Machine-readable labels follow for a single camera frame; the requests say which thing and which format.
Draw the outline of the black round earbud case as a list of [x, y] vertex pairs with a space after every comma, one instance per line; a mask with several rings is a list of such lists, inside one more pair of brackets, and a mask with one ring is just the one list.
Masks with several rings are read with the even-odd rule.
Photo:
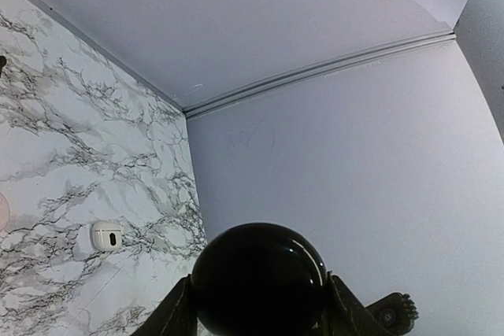
[[213, 239], [191, 274], [191, 303], [215, 335], [304, 335], [327, 302], [328, 273], [299, 233], [247, 223]]

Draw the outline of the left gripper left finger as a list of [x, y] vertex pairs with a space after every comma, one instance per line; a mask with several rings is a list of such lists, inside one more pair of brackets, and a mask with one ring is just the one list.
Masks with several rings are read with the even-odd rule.
[[183, 277], [135, 331], [135, 336], [196, 336], [197, 313], [191, 303], [191, 276]]

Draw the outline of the cream oval earbud case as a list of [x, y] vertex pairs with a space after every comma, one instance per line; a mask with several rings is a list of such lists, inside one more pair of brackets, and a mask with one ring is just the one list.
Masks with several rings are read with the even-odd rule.
[[117, 251], [122, 246], [123, 230], [118, 224], [98, 221], [91, 227], [91, 242], [98, 251]]

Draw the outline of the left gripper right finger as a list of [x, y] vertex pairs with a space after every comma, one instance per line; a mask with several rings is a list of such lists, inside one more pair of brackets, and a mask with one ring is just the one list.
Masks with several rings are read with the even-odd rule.
[[388, 335], [342, 279], [331, 272], [328, 273], [326, 292], [327, 305], [321, 316], [323, 335]]

